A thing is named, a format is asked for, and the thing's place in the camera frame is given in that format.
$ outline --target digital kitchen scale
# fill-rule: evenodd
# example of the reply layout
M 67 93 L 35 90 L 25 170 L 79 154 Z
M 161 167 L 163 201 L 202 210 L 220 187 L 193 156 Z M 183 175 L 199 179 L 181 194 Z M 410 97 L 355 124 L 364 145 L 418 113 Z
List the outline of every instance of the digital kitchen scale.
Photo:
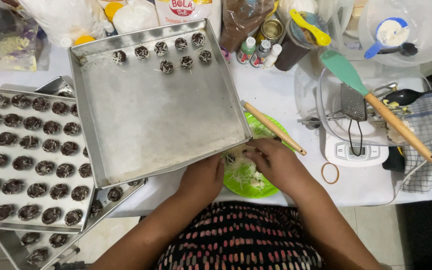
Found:
M 353 142 L 353 149 L 359 153 L 360 144 Z M 326 134 L 326 146 L 324 155 L 327 161 L 343 167 L 368 167 L 381 164 L 389 155 L 387 146 L 364 145 L 361 155 L 356 156 L 351 150 L 349 142 L 342 141 L 334 136 Z

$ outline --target patterned dress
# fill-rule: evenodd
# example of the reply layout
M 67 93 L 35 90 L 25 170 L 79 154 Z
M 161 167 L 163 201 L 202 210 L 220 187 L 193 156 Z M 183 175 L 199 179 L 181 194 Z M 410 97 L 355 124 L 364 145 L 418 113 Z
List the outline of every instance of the patterned dress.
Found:
M 161 255 L 156 270 L 317 270 L 297 208 L 212 203 Z

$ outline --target person's right hand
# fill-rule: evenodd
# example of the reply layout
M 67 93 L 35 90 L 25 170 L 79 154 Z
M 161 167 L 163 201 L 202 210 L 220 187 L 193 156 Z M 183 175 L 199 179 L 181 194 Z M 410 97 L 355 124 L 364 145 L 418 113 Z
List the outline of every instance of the person's right hand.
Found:
M 316 181 L 296 154 L 286 145 L 272 138 L 250 140 L 246 145 L 256 147 L 255 152 L 244 155 L 256 163 L 258 170 L 282 192 L 292 191 Z

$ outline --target wooden spatula handle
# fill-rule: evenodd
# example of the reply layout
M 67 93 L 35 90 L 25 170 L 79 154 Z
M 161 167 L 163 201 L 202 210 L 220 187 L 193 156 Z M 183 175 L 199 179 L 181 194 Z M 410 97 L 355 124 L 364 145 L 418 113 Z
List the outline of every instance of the wooden spatula handle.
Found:
M 368 101 L 371 106 L 381 114 L 388 123 L 390 123 L 396 131 L 411 145 L 425 160 L 432 163 L 432 153 L 426 147 L 426 145 L 421 142 L 416 135 L 411 132 L 411 130 L 403 124 L 403 122 L 394 115 L 375 95 L 369 93 L 365 95 L 364 98 Z
M 267 119 L 267 117 L 262 114 L 260 111 L 258 111 L 255 107 L 253 107 L 251 104 L 246 102 L 244 104 L 244 108 L 248 110 L 261 124 L 265 125 L 269 130 L 271 130 L 276 136 L 281 138 L 286 144 L 291 146 L 294 150 L 296 150 L 297 153 L 301 155 L 306 155 L 306 150 L 301 148 L 297 142 L 295 142 L 288 134 L 286 134 L 284 131 L 282 131 L 279 126 L 275 125 L 271 120 Z

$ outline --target kitchen counter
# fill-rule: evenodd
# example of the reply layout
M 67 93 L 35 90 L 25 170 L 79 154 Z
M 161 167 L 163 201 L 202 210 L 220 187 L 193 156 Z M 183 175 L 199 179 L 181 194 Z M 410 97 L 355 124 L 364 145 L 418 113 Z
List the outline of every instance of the kitchen counter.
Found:
M 50 49 L 50 61 L 47 71 L 35 73 L 0 71 L 0 87 L 34 91 L 57 76 L 63 76 L 71 82 L 67 51 L 54 46 L 45 48 L 45 50 L 48 49 Z M 229 68 L 239 98 L 250 102 L 262 113 L 278 120 L 289 135 L 308 152 L 306 156 L 298 155 L 299 159 L 308 168 L 311 175 L 328 191 L 337 206 L 381 205 L 393 199 L 394 186 L 399 185 L 398 181 L 402 180 L 403 175 L 385 170 L 381 165 L 364 168 L 339 166 L 339 181 L 336 184 L 330 185 L 323 181 L 321 167 L 327 161 L 322 155 L 324 140 L 321 141 L 320 138 L 325 138 L 325 131 L 322 128 L 309 130 L 298 123 L 303 113 L 307 114 L 308 110 L 305 108 L 305 111 L 302 112 L 298 109 L 297 104 L 300 104 L 301 100 L 296 100 L 296 97 L 300 96 L 302 86 L 307 87 L 315 83 L 308 57 L 304 58 L 294 69 L 282 72 L 274 67 L 263 69 L 254 68 L 249 64 L 239 64 L 233 54 Z M 328 181 L 333 181 L 336 170 L 330 166 L 326 168 L 325 177 Z M 180 169 L 151 177 L 148 183 L 121 204 L 111 214 L 111 217 L 147 215 L 176 191 L 183 172 L 184 169 Z M 242 198 L 224 187 L 216 201 L 228 200 L 245 200 L 284 206 L 293 204 L 292 200 L 281 192 L 255 200 Z M 432 190 L 427 194 L 400 193 L 394 203 L 423 200 L 432 200 Z

